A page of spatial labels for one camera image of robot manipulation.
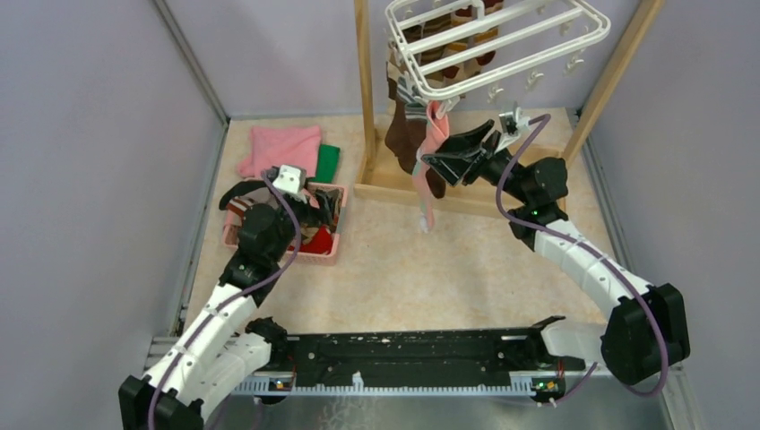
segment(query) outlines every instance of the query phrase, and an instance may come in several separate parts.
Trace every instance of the sock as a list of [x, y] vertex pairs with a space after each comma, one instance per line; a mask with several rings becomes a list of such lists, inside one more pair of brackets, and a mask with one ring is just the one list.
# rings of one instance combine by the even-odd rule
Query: sock
[[385, 146], [396, 156], [402, 170], [411, 175], [414, 169], [416, 149], [409, 142], [409, 133], [406, 127], [404, 115], [404, 103], [398, 97], [395, 98], [396, 109], [393, 112], [393, 120], [385, 134]]
[[[440, 33], [441, 31], [449, 30], [451, 28], [451, 14], [448, 13], [446, 15], [439, 16], [425, 22], [422, 25], [422, 38], [428, 38]], [[446, 46], [434, 47], [433, 49], [429, 49], [428, 51], [423, 52], [419, 55], [419, 65], [427, 65], [440, 60], [444, 56], [445, 48]], [[444, 85], [443, 72], [433, 72], [429, 75], [426, 75], [425, 78], [427, 79], [427, 83], [433, 88], [441, 88]]]
[[[495, 11], [501, 10], [504, 6], [504, 0], [484, 0], [486, 6], [486, 15]], [[452, 13], [452, 26], [463, 25], [473, 20], [472, 6], [465, 9], [459, 9]], [[460, 39], [446, 45], [444, 55], [451, 56], [453, 54], [460, 53], [467, 50], [469, 47], [476, 47], [477, 45], [493, 40], [498, 36], [498, 27], [494, 27], [473, 35], [471, 38]], [[470, 79], [473, 76], [480, 74], [480, 70], [484, 65], [487, 65], [494, 59], [495, 52], [487, 52], [486, 54], [466, 61], [464, 64], [452, 65], [444, 69], [445, 84], [453, 85], [458, 82], [462, 82], [466, 79]]]
[[[504, 0], [486, 0], [486, 15], [491, 14], [496, 11], [500, 11], [502, 7], [504, 7]], [[478, 33], [474, 36], [472, 36], [472, 45], [476, 47], [477, 45], [482, 45], [490, 40], [496, 39], [498, 36], [498, 26], [493, 27], [491, 29], [485, 30], [482, 33]], [[475, 58], [475, 61], [478, 63], [479, 66], [484, 66], [493, 61], [494, 56], [496, 55], [496, 52], [491, 51], [487, 52], [486, 54], [482, 56], [478, 56]]]
[[[411, 175], [411, 182], [417, 189], [417, 194], [419, 196], [419, 208], [422, 211], [422, 217], [425, 220], [420, 224], [420, 226], [422, 226], [422, 230], [425, 232], [428, 232], [433, 228], [435, 225], [435, 218], [433, 217], [432, 187], [428, 182], [428, 172], [432, 170], [430, 170], [430, 166], [422, 162], [421, 158], [425, 154], [436, 152], [449, 137], [448, 116], [444, 116], [443, 118], [436, 118], [437, 108], [437, 101], [433, 101], [427, 105], [426, 134], [424, 140], [419, 146], [419, 149], [417, 150], [417, 163]], [[436, 177], [438, 177], [443, 182], [443, 178], [438, 175], [436, 175]]]

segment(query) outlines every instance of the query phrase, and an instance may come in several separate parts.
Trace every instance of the pink towel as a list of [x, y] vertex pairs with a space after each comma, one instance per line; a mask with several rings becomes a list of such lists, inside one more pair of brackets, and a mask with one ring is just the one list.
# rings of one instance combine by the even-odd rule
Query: pink towel
[[251, 155], [237, 164], [242, 177], [259, 177], [262, 170], [290, 164], [304, 168], [307, 176], [316, 175], [316, 161], [322, 130], [310, 127], [267, 128], [251, 127]]

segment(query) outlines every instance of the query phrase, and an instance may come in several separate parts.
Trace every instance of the wooden pole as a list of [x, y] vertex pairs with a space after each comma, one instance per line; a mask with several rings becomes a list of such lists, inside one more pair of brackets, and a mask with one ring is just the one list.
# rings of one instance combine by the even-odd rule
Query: wooden pole
[[356, 15], [358, 76], [361, 84], [361, 115], [364, 120], [364, 166], [360, 172], [368, 173], [375, 166], [377, 142], [375, 133], [375, 110], [372, 104], [372, 68], [369, 46], [369, 9], [367, 0], [354, 0]]
[[572, 165], [573, 160], [581, 151], [589, 133], [591, 133], [602, 110], [618, 86], [620, 78], [623, 77], [623, 73], [631, 63], [639, 45], [641, 45], [644, 35], [652, 26], [664, 3], [665, 0], [641, 0], [639, 3], [626, 32], [623, 33], [623, 37], [612, 52], [601, 77], [594, 85], [591, 96], [583, 108], [578, 126], [575, 128], [573, 136], [570, 137], [570, 142], [565, 146], [562, 158], [567, 161], [567, 166]]

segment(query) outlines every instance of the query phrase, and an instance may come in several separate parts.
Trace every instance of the hanger clip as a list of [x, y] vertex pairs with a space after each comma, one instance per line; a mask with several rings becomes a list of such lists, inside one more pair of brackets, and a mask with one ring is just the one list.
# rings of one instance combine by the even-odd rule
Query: hanger clip
[[456, 97], [451, 97], [450, 99], [441, 100], [438, 103], [438, 108], [436, 109], [436, 118], [441, 119], [447, 113], [451, 112], [453, 107], [456, 106], [457, 103], [459, 103], [460, 99], [461, 98], [459, 96], [456, 96]]
[[477, 17], [475, 19], [482, 20], [483, 17], [486, 16], [486, 5], [483, 3], [483, 0], [472, 0], [472, 7], [474, 7], [477, 12]]
[[567, 64], [565, 64], [565, 75], [572, 74], [575, 69], [585, 63], [585, 60], [581, 58], [581, 52], [576, 52], [569, 60], [567, 60]]
[[504, 91], [503, 88], [499, 88], [498, 84], [494, 84], [491, 88], [488, 89], [488, 103], [494, 104], [497, 101], [498, 94], [500, 92]]
[[573, 26], [573, 21], [572, 20], [568, 21], [568, 22], [563, 22], [559, 26], [559, 35], [560, 36], [565, 36], [567, 34], [567, 32], [570, 31], [570, 27], [572, 27], [572, 26]]
[[525, 89], [527, 91], [533, 91], [534, 88], [536, 88], [536, 85], [538, 85], [541, 78], [544, 77], [544, 73], [541, 73], [538, 71], [538, 69], [533, 69], [531, 74], [528, 76], [528, 81], [525, 83]]

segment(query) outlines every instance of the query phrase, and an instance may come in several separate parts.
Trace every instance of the white plastic hanger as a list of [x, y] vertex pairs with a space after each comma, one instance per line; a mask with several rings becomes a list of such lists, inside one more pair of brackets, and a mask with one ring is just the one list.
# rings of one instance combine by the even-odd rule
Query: white plastic hanger
[[[488, 15], [485, 14], [485, 6], [482, 0], [454, 0], [451, 3], [443, 4], [433, 3], [433, 10], [409, 16], [403, 13], [407, 7], [412, 6], [420, 0], [393, 0], [385, 9], [385, 16], [390, 24], [391, 35], [396, 41], [397, 49], [400, 53], [399, 58], [411, 70], [411, 80], [417, 86], [418, 94], [426, 100], [447, 100], [461, 96], [480, 87], [485, 87], [499, 82], [500, 80], [535, 69], [536, 66], [542, 65], [548, 61], [562, 56], [571, 56], [566, 68], [567, 73], [571, 73], [583, 61], [576, 54], [580, 54], [582, 49], [601, 42], [609, 34], [609, 18], [597, 9], [589, 5], [586, 0], [519, 0], [514, 4], [505, 6], [501, 10], [495, 11]], [[548, 16], [532, 25], [516, 28], [510, 32], [499, 34], [495, 39], [481, 43], [477, 46], [469, 47], [462, 52], [457, 52], [450, 56], [443, 57], [428, 64], [420, 64], [417, 58], [423, 52], [437, 47], [448, 45], [449, 43], [472, 37], [494, 27], [499, 27], [506, 22], [514, 22], [519, 17], [528, 13], [534, 13], [541, 7], [552, 3], [563, 3], [567, 5], [565, 12]], [[435, 35], [408, 42], [403, 37], [403, 31], [414, 25], [420, 25], [424, 22], [433, 20], [439, 16], [446, 15], [457, 9], [472, 6], [476, 13], [474, 19], [458, 25], [448, 30], [441, 31]], [[497, 51], [503, 47], [509, 47], [513, 43], [530, 36], [539, 34], [549, 29], [560, 28], [561, 31], [568, 29], [563, 24], [575, 20], [584, 19], [591, 23], [591, 30], [583, 35], [562, 41], [559, 44], [549, 47], [537, 46], [537, 52], [527, 55], [518, 60], [499, 64], [494, 63], [491, 70], [472, 76], [464, 81], [454, 85], [448, 85], [443, 88], [437, 88], [434, 84], [428, 82], [426, 76], [452, 65], [459, 65], [473, 58], [483, 56], [488, 52]]]
[[[406, 82], [405, 89], [409, 94], [412, 94], [412, 97], [414, 98], [414, 100], [417, 101], [418, 103], [421, 103], [424, 106], [429, 105], [431, 100], [419, 95], [419, 91], [417, 90], [418, 88], [414, 84], [414, 81], [411, 79], [408, 70], [404, 71], [403, 77], [404, 77], [404, 82]], [[459, 96], [454, 96], [449, 99], [440, 100], [436, 108], [436, 118], [441, 119], [446, 114], [451, 112], [453, 107], [456, 106], [456, 104], [459, 103], [459, 100], [461, 99], [462, 98]]]

